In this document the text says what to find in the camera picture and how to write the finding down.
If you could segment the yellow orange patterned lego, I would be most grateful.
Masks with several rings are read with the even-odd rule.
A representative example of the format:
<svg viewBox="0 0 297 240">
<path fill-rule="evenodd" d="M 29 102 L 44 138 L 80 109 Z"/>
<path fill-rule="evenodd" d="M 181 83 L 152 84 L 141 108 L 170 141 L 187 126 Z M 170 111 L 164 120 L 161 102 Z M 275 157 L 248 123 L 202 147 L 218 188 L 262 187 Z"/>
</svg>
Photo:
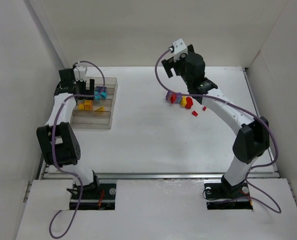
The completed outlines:
<svg viewBox="0 0 297 240">
<path fill-rule="evenodd" d="M 85 100 L 84 101 L 84 109 L 86 111 L 92 111 L 93 110 L 93 101 L 92 100 Z"/>
</svg>

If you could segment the small yellow lego brick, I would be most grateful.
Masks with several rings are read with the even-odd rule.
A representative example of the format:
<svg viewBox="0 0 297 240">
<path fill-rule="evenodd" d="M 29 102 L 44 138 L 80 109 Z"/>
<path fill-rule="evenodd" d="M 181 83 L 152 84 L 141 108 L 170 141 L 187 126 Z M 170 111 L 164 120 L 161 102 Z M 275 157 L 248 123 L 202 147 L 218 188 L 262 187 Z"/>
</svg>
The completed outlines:
<svg viewBox="0 0 297 240">
<path fill-rule="evenodd" d="M 83 103 L 78 104 L 78 110 L 79 111 L 84 111 L 85 110 L 85 105 Z"/>
</svg>

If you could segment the teal square lego brick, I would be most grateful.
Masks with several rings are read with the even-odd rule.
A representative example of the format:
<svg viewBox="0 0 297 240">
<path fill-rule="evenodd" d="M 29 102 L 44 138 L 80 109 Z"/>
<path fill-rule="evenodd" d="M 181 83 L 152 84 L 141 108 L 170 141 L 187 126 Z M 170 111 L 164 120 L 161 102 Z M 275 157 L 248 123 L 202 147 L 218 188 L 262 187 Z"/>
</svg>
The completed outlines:
<svg viewBox="0 0 297 240">
<path fill-rule="evenodd" d="M 102 92 L 100 94 L 100 96 L 101 96 L 102 99 L 107 99 L 107 93 L 106 92 Z"/>
</svg>

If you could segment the teal curved lego brick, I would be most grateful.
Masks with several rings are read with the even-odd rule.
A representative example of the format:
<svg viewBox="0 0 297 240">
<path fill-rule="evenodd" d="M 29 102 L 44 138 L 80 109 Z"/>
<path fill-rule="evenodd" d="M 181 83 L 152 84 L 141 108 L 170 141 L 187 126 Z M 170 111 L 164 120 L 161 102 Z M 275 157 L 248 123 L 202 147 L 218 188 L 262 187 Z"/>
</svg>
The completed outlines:
<svg viewBox="0 0 297 240">
<path fill-rule="evenodd" d="M 98 91 L 94 92 L 94 99 L 101 99 L 101 94 Z"/>
</svg>

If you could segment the yellow black striped lego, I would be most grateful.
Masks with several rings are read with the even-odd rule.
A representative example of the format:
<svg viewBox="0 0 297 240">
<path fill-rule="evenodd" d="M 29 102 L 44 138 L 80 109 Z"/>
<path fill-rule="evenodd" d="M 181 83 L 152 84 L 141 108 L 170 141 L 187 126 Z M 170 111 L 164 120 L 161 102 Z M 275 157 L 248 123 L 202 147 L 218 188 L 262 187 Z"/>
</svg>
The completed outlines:
<svg viewBox="0 0 297 240">
<path fill-rule="evenodd" d="M 104 112 L 105 111 L 105 107 L 104 106 L 101 106 L 97 109 L 94 110 L 95 112 Z"/>
</svg>

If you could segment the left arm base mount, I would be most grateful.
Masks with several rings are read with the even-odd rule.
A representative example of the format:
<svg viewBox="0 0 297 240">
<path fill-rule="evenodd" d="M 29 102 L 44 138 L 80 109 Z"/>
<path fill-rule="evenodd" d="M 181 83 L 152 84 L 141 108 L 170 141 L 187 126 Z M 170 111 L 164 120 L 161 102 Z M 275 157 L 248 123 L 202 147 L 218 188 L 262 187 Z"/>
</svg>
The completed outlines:
<svg viewBox="0 0 297 240">
<path fill-rule="evenodd" d="M 71 194 L 69 209 L 86 211 L 112 211 L 115 210 L 117 184 L 115 182 L 94 181 L 83 186 L 81 200 L 78 205 L 81 187 L 75 183 L 72 188 L 66 189 Z"/>
</svg>

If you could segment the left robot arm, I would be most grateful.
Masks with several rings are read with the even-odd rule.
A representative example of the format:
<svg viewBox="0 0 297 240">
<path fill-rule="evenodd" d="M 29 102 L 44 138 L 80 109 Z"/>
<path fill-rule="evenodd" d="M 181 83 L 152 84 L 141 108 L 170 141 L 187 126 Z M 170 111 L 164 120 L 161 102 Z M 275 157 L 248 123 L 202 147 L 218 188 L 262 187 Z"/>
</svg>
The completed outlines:
<svg viewBox="0 0 297 240">
<path fill-rule="evenodd" d="M 50 117 L 44 126 L 36 129 L 42 156 L 47 165 L 77 179 L 74 185 L 77 192 L 99 191 L 100 184 L 94 171 L 78 166 L 81 147 L 70 124 L 78 100 L 93 97 L 93 94 L 87 92 L 86 82 L 73 68 L 58 72 L 60 81 L 55 88 Z"/>
</svg>

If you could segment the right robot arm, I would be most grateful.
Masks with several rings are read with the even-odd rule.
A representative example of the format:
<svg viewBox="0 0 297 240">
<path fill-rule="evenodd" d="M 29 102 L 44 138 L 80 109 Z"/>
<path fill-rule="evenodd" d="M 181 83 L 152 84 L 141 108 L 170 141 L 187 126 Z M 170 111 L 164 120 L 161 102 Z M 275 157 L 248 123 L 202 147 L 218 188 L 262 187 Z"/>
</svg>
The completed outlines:
<svg viewBox="0 0 297 240">
<path fill-rule="evenodd" d="M 195 53 L 192 45 L 175 43 L 169 47 L 172 57 L 158 62 L 162 64 L 169 78 L 180 76 L 191 97 L 213 111 L 234 132 L 236 138 L 232 146 L 234 158 L 221 177 L 221 190 L 230 195 L 245 181 L 248 171 L 255 161 L 269 148 L 269 123 L 264 117 L 233 104 L 219 87 L 205 76 L 206 64 L 203 57 Z"/>
</svg>

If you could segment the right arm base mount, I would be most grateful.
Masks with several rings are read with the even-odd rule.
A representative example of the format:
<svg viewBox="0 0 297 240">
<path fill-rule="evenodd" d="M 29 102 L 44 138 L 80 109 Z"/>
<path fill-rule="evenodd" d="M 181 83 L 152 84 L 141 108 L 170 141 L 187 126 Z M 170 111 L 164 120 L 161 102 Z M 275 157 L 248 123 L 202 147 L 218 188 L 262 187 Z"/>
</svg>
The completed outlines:
<svg viewBox="0 0 297 240">
<path fill-rule="evenodd" d="M 202 192 L 208 210 L 253 210 L 247 183 L 232 191 L 225 191 L 221 182 L 206 182 Z"/>
</svg>

